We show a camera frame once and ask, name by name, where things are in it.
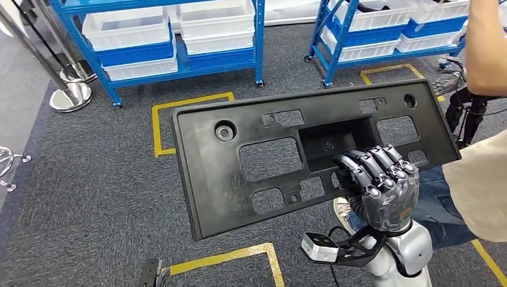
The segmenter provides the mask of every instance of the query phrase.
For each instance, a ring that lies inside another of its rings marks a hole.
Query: beige shirt
[[[479,238],[507,241],[507,130],[461,155],[442,167],[456,208]]]

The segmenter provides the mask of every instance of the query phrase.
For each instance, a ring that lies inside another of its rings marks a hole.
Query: chair leg
[[[27,163],[28,161],[30,161],[32,159],[32,157],[29,155],[13,154],[13,152],[9,148],[6,148],[4,146],[0,146],[0,164],[7,163],[5,168],[3,170],[0,170],[0,185],[3,187],[6,187],[7,192],[9,192],[9,193],[16,190],[16,185],[9,184],[9,183],[3,181],[1,178],[5,174],[7,174],[7,172],[11,169],[15,158],[21,158],[21,161],[23,163]]]

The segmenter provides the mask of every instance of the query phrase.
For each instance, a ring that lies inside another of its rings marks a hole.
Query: yellow floor tape
[[[419,79],[424,78],[423,74],[421,74],[411,64],[401,64],[401,65],[395,65],[395,66],[387,66],[387,67],[380,67],[380,68],[376,68],[376,69],[364,70],[364,71],[361,71],[361,78],[363,78],[363,81],[365,82],[366,85],[371,85],[371,81],[369,80],[367,75],[374,74],[374,73],[392,71],[392,70],[396,70],[396,69],[403,69],[403,68],[410,69],[412,71],[412,73],[414,73],[414,75],[416,75]],[[436,100],[439,102],[443,102],[443,101],[445,101],[445,98],[443,96],[438,96],[438,97],[436,97]]]
[[[170,271],[170,275],[172,276],[188,272],[193,269],[210,265],[216,265],[233,259],[244,258],[262,253],[266,253],[268,256],[271,272],[273,273],[275,287],[284,287],[285,284],[283,282],[282,271],[280,269],[280,265],[278,265],[278,259],[276,258],[276,253],[274,252],[274,246],[272,243],[263,243],[261,245],[238,249],[235,251],[231,251],[229,253],[196,259],[185,263],[173,265],[168,268]]]
[[[192,103],[200,103],[208,100],[227,99],[229,102],[234,101],[234,95],[231,92],[222,94],[213,94],[211,96],[196,97],[188,100],[180,100],[177,102],[162,103],[160,105],[154,105],[151,108],[151,124],[153,126],[153,145],[155,148],[155,157],[164,154],[175,154],[175,148],[162,149],[162,140],[160,137],[160,122],[158,120],[158,112],[161,109],[174,108],[176,106],[190,105]]]
[[[500,270],[498,265],[493,261],[491,256],[486,252],[486,249],[482,246],[481,242],[479,240],[475,239],[472,240],[472,245],[477,249],[477,252],[481,255],[484,262],[488,265],[488,267],[491,269],[493,274],[496,276],[500,284],[502,284],[503,287],[507,287],[507,278],[505,277],[504,273]]]

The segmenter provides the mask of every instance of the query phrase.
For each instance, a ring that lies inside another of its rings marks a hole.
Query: storage rack
[[[359,4],[359,0],[350,0],[349,7],[347,9],[347,14],[345,16],[345,19],[342,23],[342,29],[340,30],[339,35],[335,35],[336,39],[338,41],[335,50],[333,54],[331,54],[331,51],[329,48],[322,42],[322,39],[320,38],[320,33],[322,32],[322,28],[324,28],[326,22],[328,21],[329,17],[332,17],[338,8],[340,7],[341,3],[344,0],[340,0],[337,2],[335,7],[331,10],[329,14],[326,15],[326,7],[329,3],[329,0],[320,0],[320,6],[319,6],[319,12],[317,15],[317,20],[315,23],[315,27],[313,29],[313,36],[311,38],[310,48],[308,50],[307,55],[304,57],[305,62],[311,61],[314,56],[317,56],[320,63],[326,70],[326,76],[322,81],[320,82],[320,86],[322,88],[327,88],[332,86],[332,78],[334,76],[334,73],[336,69],[339,68],[347,68],[352,66],[359,66],[359,65],[366,65],[366,64],[372,64],[372,63],[378,63],[383,61],[392,61],[392,60],[401,60],[406,58],[413,58],[413,57],[425,57],[425,56],[433,56],[433,55],[439,55],[439,54],[450,54],[451,56],[458,55],[463,47],[465,46],[465,38],[463,38],[458,45],[449,45],[445,47],[439,47],[439,48],[433,48],[433,49],[427,49],[427,50],[419,50],[419,51],[412,51],[407,53],[400,53],[398,50],[395,49],[394,53],[392,55],[388,56],[380,56],[380,57],[373,57],[373,58],[367,58],[367,59],[361,59],[361,60],[350,60],[345,62],[338,62],[338,59],[340,58],[341,51],[343,49],[343,45],[345,43],[345,38],[347,37],[347,34],[349,32],[350,24],[352,23],[352,20],[354,18],[356,9]],[[319,50],[319,43],[322,43],[322,45],[326,48],[327,52],[330,55],[331,60],[329,63],[324,58],[324,55]]]
[[[91,44],[85,37],[83,37],[80,29],[78,29],[78,26],[81,27],[85,15],[90,13],[177,5],[203,1],[209,0],[49,0],[49,3],[53,7],[58,18],[62,21],[69,35],[75,41],[77,47],[81,50],[83,56],[90,64],[92,70],[97,74],[98,80],[104,86],[104,89],[106,90],[108,96],[111,98],[112,105],[116,108],[120,108],[121,98],[118,97],[118,94],[115,91],[116,88],[136,86],[159,81],[170,81],[253,68],[255,69],[255,82],[259,87],[264,86],[264,81],[262,80],[262,54],[264,44],[265,0],[252,0],[255,8],[255,39],[253,42],[253,46],[255,47],[255,59],[253,62],[249,63],[239,63],[214,68],[192,70],[188,63],[185,44],[183,42],[178,42],[178,52],[176,55],[178,60],[177,72],[171,74],[153,75],[143,78],[111,81],[102,69]]]

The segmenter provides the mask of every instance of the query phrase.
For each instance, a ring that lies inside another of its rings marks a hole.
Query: jeans
[[[355,231],[366,226],[352,211],[347,219]],[[428,229],[434,249],[460,245],[477,238],[456,209],[441,166],[419,174],[419,198],[412,211],[412,219]]]

